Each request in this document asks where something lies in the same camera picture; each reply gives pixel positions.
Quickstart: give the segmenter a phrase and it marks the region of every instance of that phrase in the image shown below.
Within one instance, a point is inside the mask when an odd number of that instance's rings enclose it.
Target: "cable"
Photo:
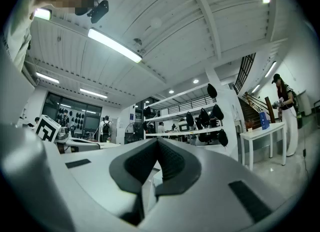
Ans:
[[[309,172],[307,170],[307,162],[306,162],[306,155],[307,155],[307,150],[306,150],[306,133],[305,133],[305,128],[303,127],[303,137],[304,137],[304,150],[303,150],[303,157],[304,157],[304,168],[306,171],[306,176],[309,184]]]

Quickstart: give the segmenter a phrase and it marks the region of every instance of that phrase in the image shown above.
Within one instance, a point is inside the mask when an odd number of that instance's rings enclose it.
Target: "floor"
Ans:
[[[312,121],[313,119],[313,117],[304,118],[305,127],[310,130],[312,126],[312,129],[306,133],[304,128],[299,129],[297,151],[293,156],[287,157],[285,166],[281,165],[282,155],[274,155],[274,153],[273,158],[253,165],[253,172],[276,188],[285,199],[300,193],[308,185],[308,177],[311,178],[319,163],[320,129]],[[303,157],[304,148],[306,149],[305,159]]]

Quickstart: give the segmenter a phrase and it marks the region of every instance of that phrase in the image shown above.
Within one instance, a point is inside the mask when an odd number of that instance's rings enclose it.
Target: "ceiling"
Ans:
[[[273,1],[268,5],[262,0],[108,2],[109,12],[96,24],[86,15],[52,7],[51,21],[34,20],[31,49],[25,59],[29,68],[32,65],[30,72],[60,81],[41,80],[41,85],[70,98],[92,98],[97,105],[125,108],[204,73],[208,62],[223,66],[266,43],[285,40],[287,11],[292,9],[288,0],[275,0],[274,7]],[[159,28],[151,26],[154,18],[160,18]],[[142,62],[135,64],[89,39],[91,27],[139,50]],[[142,46],[134,38],[140,38]],[[80,88],[107,94],[108,99],[85,96]]]

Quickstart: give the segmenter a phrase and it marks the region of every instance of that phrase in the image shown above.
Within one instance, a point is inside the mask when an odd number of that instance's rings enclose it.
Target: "white table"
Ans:
[[[270,135],[270,157],[273,156],[273,136],[272,133],[282,129],[282,165],[286,164],[287,158],[287,135],[286,124],[284,122],[272,123],[270,126],[263,130],[262,127],[256,128],[251,132],[240,134],[241,137],[241,152],[242,152],[242,164],[245,165],[245,139],[249,141],[249,168],[252,171],[254,167],[254,143],[253,141],[266,135]]]

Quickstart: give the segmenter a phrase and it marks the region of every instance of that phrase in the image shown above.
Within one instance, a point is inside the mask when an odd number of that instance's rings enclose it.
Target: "display rack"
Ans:
[[[181,92],[179,94],[173,95],[159,102],[150,104],[146,106],[146,108],[150,107],[153,110],[164,110],[172,106],[191,102],[195,99],[208,96],[207,87],[208,87],[208,83],[194,87],[185,92]]]
[[[174,135],[202,134],[202,133],[210,133],[210,132],[214,132],[214,131],[219,131],[222,128],[223,128],[223,126],[217,126],[214,128],[205,128],[202,130],[194,130],[194,131],[172,132],[172,133],[163,133],[163,134],[146,134],[146,136],[174,136]]]
[[[170,113],[168,115],[164,115],[164,116],[160,116],[160,117],[154,117],[154,118],[149,118],[149,119],[145,119],[145,121],[149,122],[149,121],[166,121],[166,120],[171,120],[171,119],[179,119],[179,118],[183,118],[188,112],[191,113],[191,115],[197,115],[200,114],[201,109],[205,109],[207,112],[210,110],[210,108],[214,107],[215,104],[218,104],[218,102],[212,102],[204,105],[204,106],[199,106],[193,109],[189,109],[189,110],[184,110],[184,111],[179,111],[179,112],[174,112],[174,113]]]

